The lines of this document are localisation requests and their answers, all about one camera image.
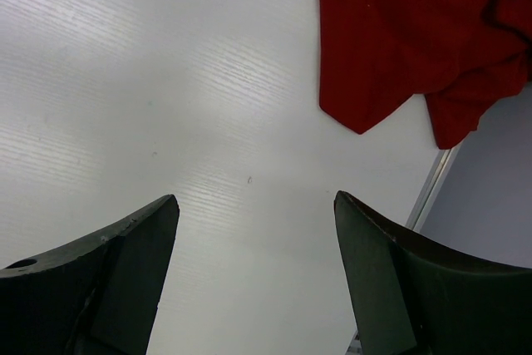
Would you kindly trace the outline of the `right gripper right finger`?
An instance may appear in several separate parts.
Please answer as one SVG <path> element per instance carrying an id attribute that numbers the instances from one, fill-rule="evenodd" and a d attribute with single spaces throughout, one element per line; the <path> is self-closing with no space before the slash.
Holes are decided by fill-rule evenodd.
<path id="1" fill-rule="evenodd" d="M 531 272 L 464 254 L 340 191 L 337 240 L 365 354 L 528 354 Z"/>

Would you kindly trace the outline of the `red t shirt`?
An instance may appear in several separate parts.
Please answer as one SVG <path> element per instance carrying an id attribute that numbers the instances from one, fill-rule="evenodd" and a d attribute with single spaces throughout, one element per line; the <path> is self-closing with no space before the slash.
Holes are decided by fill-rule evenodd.
<path id="1" fill-rule="evenodd" d="M 362 134 L 422 95 L 450 149 L 531 80 L 531 0 L 319 0 L 319 105 Z"/>

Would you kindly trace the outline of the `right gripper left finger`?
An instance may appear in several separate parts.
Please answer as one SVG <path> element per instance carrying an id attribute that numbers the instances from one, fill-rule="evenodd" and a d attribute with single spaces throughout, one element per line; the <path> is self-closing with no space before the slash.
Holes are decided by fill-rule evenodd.
<path id="1" fill-rule="evenodd" d="M 1 270 L 3 354 L 145 354 L 180 209 L 165 195 Z"/>

